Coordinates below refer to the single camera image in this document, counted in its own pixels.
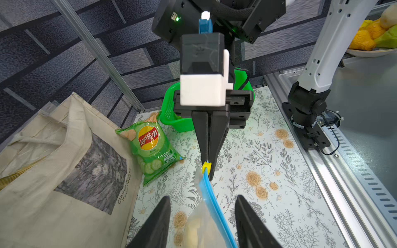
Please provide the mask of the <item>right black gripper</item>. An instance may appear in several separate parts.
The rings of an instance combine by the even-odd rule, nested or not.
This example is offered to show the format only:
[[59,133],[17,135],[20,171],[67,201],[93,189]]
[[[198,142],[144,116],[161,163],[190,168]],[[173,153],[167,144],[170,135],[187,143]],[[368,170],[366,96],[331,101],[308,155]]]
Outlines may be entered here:
[[179,102],[181,107],[176,113],[192,119],[201,152],[201,163],[204,164],[208,160],[212,164],[209,173],[209,180],[212,181],[228,129],[245,128],[254,103],[254,93],[228,90],[223,106],[185,106],[181,104],[180,93]]

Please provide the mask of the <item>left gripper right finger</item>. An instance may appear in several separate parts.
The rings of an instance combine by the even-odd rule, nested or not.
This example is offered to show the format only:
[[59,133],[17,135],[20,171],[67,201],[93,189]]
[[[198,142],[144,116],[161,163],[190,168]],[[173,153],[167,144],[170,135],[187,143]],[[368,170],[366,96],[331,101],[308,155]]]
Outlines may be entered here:
[[242,196],[235,203],[236,229],[240,248],[274,248],[275,239]]

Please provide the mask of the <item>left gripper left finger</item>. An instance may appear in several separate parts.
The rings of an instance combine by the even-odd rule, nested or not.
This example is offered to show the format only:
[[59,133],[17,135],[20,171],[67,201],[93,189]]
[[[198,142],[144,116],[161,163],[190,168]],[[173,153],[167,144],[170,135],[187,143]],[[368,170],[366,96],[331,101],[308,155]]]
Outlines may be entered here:
[[169,232],[171,202],[164,196],[127,248],[165,248]]

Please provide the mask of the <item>clear bag of buns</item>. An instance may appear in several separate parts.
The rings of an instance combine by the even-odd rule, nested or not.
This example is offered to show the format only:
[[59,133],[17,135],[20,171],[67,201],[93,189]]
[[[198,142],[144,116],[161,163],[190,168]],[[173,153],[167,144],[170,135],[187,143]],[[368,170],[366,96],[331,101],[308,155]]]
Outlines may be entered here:
[[188,217],[182,248],[237,247],[209,180],[211,168],[211,163],[204,162],[195,176],[195,186],[201,201]]

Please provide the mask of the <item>yellow pear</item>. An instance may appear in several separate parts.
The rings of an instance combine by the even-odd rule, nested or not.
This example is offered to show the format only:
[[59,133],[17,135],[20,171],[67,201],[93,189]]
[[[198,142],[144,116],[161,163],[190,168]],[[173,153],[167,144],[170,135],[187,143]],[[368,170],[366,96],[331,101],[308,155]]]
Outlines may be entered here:
[[348,48],[353,50],[372,51],[376,46],[375,39],[379,38],[387,30],[387,28],[381,26],[380,19],[375,21],[364,20]]

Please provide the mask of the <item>green fruit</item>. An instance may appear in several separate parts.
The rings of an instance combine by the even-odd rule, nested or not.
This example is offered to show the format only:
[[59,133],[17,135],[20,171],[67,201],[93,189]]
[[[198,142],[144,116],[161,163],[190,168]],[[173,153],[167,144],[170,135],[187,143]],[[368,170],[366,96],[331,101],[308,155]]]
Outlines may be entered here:
[[391,27],[374,41],[377,48],[395,49],[397,47],[397,25]]

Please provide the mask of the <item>beige round fruit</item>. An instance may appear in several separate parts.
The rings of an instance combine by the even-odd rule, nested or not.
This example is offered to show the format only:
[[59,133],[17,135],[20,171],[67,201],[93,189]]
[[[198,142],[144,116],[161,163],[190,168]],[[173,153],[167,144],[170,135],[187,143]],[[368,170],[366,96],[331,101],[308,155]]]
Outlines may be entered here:
[[397,4],[390,5],[381,15],[380,25],[389,29],[397,24]]

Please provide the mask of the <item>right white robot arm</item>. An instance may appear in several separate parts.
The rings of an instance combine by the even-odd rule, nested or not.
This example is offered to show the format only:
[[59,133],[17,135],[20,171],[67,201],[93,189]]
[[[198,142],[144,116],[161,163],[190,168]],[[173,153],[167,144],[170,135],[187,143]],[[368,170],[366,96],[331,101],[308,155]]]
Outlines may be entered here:
[[[304,71],[282,104],[305,150],[330,146],[316,119],[327,108],[332,78],[375,1],[332,1]],[[174,113],[191,118],[203,170],[213,178],[230,129],[243,129],[253,92],[237,86],[234,40],[254,43],[286,12],[285,1],[161,1],[152,31],[181,54]]]

